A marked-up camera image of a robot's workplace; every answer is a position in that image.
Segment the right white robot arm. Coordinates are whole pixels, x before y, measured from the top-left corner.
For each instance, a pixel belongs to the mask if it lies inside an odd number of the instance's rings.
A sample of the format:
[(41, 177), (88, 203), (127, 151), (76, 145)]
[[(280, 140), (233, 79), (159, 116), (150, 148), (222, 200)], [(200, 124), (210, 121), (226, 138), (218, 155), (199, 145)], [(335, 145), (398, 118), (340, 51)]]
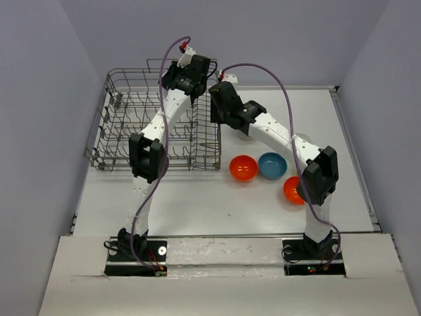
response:
[(299, 175), (297, 193), (305, 202), (303, 239), (291, 253), (299, 259), (320, 259), (332, 248), (334, 228), (330, 204), (339, 180), (337, 151), (304, 141), (281, 125), (256, 101), (243, 102), (234, 85), (222, 81), (209, 88), (211, 117), (290, 157)]

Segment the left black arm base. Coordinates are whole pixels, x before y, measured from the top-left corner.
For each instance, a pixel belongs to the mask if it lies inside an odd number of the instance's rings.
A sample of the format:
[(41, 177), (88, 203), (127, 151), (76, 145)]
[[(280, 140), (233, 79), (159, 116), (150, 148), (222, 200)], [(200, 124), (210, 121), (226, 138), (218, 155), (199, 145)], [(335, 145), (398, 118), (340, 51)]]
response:
[(130, 237), (103, 242), (107, 249), (105, 274), (110, 277), (165, 277), (167, 275), (167, 241), (149, 240), (139, 242)]

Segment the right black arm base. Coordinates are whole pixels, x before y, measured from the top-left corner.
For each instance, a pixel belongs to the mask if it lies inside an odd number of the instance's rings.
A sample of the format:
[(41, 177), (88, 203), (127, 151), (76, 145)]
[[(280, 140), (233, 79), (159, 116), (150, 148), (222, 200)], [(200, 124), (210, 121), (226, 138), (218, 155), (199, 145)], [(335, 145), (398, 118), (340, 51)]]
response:
[(337, 249), (337, 240), (328, 243), (327, 250), (321, 253), (310, 254), (300, 239), (287, 239), (282, 241), (281, 257), (285, 261), (284, 273), (286, 276), (345, 276), (345, 265), (341, 252), (330, 261)]

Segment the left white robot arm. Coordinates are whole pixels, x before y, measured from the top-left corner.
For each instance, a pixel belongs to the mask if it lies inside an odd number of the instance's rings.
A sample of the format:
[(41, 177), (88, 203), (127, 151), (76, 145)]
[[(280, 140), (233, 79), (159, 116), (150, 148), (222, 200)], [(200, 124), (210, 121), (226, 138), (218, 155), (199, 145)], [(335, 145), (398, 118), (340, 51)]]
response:
[(124, 254), (132, 260), (140, 261), (147, 249), (152, 197), (168, 169), (169, 134), (179, 118), (204, 94), (213, 62), (194, 54), (187, 61), (171, 62), (167, 71), (160, 70), (160, 109), (139, 134), (129, 137), (132, 195), (127, 223), (117, 238)]

